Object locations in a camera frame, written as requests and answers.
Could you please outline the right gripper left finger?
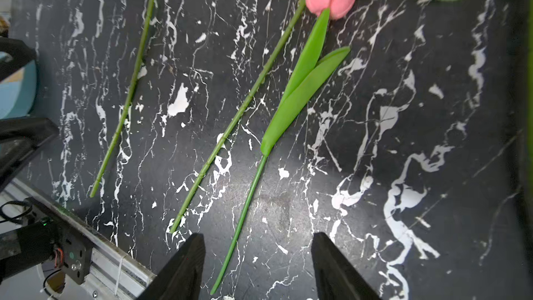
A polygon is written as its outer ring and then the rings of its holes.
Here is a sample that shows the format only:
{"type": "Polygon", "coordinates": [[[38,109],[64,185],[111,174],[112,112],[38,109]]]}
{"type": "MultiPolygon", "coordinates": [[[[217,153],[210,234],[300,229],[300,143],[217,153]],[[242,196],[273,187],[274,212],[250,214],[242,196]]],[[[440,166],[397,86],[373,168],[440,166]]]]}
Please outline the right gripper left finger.
{"type": "Polygon", "coordinates": [[[198,299],[205,254],[203,234],[193,233],[137,300],[198,299]]]}

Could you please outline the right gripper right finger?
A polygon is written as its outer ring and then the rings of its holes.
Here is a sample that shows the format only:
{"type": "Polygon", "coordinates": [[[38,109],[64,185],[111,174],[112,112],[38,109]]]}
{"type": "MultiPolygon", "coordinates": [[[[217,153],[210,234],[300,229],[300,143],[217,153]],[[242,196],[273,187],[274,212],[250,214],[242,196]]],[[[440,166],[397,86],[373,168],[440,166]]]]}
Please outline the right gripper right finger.
{"type": "Polygon", "coordinates": [[[380,300],[325,233],[313,235],[311,253],[319,299],[380,300]]]}

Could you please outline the pink tulip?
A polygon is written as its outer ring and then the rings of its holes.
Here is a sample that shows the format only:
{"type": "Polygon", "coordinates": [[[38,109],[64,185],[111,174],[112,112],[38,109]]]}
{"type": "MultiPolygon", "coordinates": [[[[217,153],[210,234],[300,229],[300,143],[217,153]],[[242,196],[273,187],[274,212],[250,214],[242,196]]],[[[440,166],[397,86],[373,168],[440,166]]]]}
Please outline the pink tulip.
{"type": "Polygon", "coordinates": [[[305,0],[305,7],[309,12],[316,15],[317,19],[298,58],[294,71],[287,82],[278,109],[262,138],[260,146],[262,158],[248,191],[247,200],[228,253],[210,294],[216,293],[226,273],[269,154],[311,97],[328,80],[350,52],[349,47],[342,47],[325,56],[321,55],[329,22],[345,17],[354,3],[355,0],[305,0]]]}

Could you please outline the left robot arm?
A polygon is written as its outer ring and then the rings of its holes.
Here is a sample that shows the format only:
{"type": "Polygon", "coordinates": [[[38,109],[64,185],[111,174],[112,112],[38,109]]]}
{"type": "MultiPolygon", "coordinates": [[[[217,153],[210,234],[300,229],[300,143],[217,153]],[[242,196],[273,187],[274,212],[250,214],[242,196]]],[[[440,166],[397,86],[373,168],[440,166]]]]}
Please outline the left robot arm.
{"type": "MultiPolygon", "coordinates": [[[[28,114],[37,91],[37,55],[21,40],[1,38],[1,189],[53,140],[57,127],[28,114]]],[[[1,223],[19,224],[1,234],[1,280],[5,281],[56,255],[59,231],[48,218],[33,216],[30,201],[16,201],[23,211],[1,223]]]]}

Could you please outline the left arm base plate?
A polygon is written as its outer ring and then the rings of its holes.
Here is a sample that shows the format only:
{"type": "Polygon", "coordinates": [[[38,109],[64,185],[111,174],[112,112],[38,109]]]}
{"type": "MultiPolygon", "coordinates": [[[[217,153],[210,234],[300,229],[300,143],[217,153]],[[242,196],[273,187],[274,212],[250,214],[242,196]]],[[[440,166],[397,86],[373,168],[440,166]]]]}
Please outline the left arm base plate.
{"type": "Polygon", "coordinates": [[[93,242],[59,212],[36,198],[25,199],[32,205],[29,220],[43,222],[56,229],[52,244],[56,268],[65,272],[75,283],[82,285],[90,274],[93,242]]]}

